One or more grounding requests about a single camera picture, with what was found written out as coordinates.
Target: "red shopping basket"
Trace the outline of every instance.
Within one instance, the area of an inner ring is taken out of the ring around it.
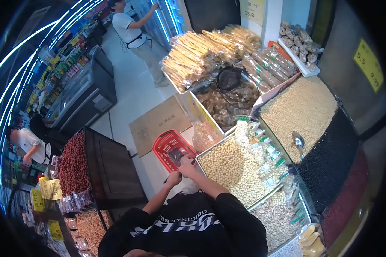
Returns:
[[[185,150],[190,157],[196,157],[196,151],[175,130],[168,130],[161,134],[154,141],[152,147],[152,151],[156,154],[169,173],[178,169],[169,156],[169,153],[175,148]]]

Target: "white tray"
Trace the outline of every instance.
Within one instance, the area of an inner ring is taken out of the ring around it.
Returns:
[[[281,38],[279,38],[277,41],[283,47],[286,53],[290,56],[290,58],[292,58],[292,60],[295,62],[295,64],[297,65],[297,68],[299,68],[303,77],[311,77],[319,74],[320,69],[317,65],[314,69],[314,72],[311,72],[310,70],[306,69],[306,64],[300,61],[299,56],[294,55],[292,53],[292,50],[284,44]]]

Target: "beige pants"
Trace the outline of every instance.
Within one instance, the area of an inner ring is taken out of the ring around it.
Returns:
[[[146,41],[141,46],[139,46],[138,48],[131,49],[135,55],[137,55],[146,63],[151,75],[153,76],[153,80],[156,87],[166,86],[166,78],[163,72],[161,71],[159,64],[159,62],[162,60],[162,57],[159,54],[159,49],[156,49],[159,47],[159,43],[153,40],[154,49],[150,48],[150,41],[146,39]]]

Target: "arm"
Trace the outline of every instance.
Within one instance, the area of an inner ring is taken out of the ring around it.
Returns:
[[[215,200],[221,193],[230,193],[229,190],[219,185],[217,182],[196,171],[191,162],[192,160],[190,160],[187,155],[182,157],[179,171],[183,174],[183,176],[193,180],[199,188]]]
[[[33,146],[30,149],[30,151],[24,155],[23,163],[31,165],[32,164],[32,156],[40,149],[40,147],[41,147],[41,145],[39,145],[39,144]]]
[[[220,194],[215,209],[238,256],[267,256],[266,229],[232,194]]]
[[[162,189],[146,204],[143,210],[149,214],[154,213],[163,206],[169,192],[175,185],[181,181],[180,172],[171,172],[167,182],[163,185]]]
[[[55,121],[56,121],[56,120],[54,120],[54,121],[48,121],[48,120],[46,120],[46,119],[43,119],[43,123],[44,123],[45,125],[53,124]]]
[[[158,4],[154,4],[151,6],[150,11],[143,17],[141,18],[138,22],[132,21],[127,28],[141,28],[143,27],[144,24],[151,18],[153,15],[154,11],[159,9]]]

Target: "metal scoop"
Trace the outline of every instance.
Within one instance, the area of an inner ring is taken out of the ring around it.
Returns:
[[[296,145],[296,147],[299,149],[300,159],[304,159],[305,156],[303,155],[303,147],[305,146],[305,140],[297,131],[292,132],[293,136],[293,143]]]

